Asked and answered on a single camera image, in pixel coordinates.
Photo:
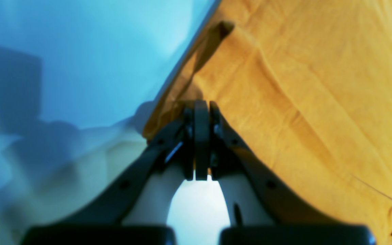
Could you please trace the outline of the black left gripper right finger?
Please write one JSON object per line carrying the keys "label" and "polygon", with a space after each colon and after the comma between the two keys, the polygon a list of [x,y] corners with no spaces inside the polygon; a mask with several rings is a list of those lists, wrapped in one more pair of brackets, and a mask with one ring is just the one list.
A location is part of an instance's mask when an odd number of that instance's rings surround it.
{"label": "black left gripper right finger", "polygon": [[335,225],[268,169],[213,101],[202,101],[202,178],[211,171],[232,226]]}

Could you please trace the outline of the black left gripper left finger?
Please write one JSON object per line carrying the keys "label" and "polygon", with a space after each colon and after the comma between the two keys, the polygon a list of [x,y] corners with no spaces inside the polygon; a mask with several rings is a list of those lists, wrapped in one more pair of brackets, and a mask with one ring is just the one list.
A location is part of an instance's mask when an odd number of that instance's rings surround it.
{"label": "black left gripper left finger", "polygon": [[203,101],[185,102],[141,155],[66,225],[162,225],[184,180],[203,180]]}

